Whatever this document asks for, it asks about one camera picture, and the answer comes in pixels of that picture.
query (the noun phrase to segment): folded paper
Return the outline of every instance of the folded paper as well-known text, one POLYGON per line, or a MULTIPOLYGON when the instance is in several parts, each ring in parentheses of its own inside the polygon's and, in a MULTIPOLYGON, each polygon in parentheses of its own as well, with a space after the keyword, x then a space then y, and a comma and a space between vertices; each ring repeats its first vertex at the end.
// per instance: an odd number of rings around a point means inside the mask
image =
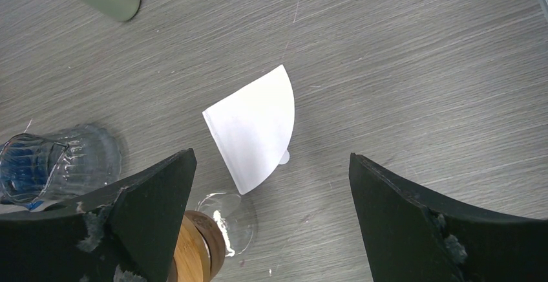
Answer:
POLYGON ((241 194, 288 162, 295 100, 283 65, 202 114, 241 194))

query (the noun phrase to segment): wood grain surface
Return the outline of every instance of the wood grain surface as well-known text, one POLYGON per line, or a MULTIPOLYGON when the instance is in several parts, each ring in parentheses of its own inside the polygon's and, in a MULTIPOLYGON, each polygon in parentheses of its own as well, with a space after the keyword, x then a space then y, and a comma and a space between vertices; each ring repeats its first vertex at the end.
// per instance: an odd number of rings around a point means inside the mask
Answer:
POLYGON ((192 147, 187 209, 236 188, 202 111, 281 63, 291 160, 247 197, 257 240, 215 281, 372 281, 351 152, 476 206, 548 217, 548 24, 537 0, 0 0, 0 140, 85 122, 123 175, 192 147))
POLYGON ((173 259, 176 265, 177 282, 209 282, 211 280, 211 263, 206 242, 186 216, 183 216, 173 259))

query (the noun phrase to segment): paper cone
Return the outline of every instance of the paper cone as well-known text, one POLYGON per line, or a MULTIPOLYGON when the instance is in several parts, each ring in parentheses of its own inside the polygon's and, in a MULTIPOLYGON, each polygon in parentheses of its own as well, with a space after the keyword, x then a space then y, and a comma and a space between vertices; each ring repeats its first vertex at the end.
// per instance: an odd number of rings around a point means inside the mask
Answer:
POLYGON ((202 114, 241 194, 262 183, 280 161, 287 162, 295 100, 283 65, 202 114))

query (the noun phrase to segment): gray table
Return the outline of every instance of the gray table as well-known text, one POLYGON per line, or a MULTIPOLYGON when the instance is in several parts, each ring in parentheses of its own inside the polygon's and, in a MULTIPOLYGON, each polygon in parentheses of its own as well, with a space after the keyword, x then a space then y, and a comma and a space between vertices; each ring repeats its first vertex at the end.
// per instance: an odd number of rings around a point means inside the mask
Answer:
POLYGON ((351 152, 461 201, 548 217, 537 0, 143 0, 124 24, 75 0, 0 0, 0 18, 0 140, 31 118, 37 134, 96 122, 123 139, 124 176, 192 147, 188 208, 236 190, 202 111, 286 66, 291 160, 250 193, 257 241, 217 281, 371 281, 351 152))

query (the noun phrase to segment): glass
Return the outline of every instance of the glass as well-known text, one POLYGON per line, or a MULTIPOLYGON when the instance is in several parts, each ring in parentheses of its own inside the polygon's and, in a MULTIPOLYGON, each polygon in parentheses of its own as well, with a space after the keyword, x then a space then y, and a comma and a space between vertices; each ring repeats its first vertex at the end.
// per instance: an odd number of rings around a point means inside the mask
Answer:
POLYGON ((222 232, 226 257, 244 253, 257 235, 257 213, 249 197, 234 193, 210 193, 196 211, 211 217, 222 232))
POLYGON ((43 136, 16 135, 0 151, 5 200, 30 209, 116 182, 120 171, 118 143, 107 130, 90 124, 43 136))

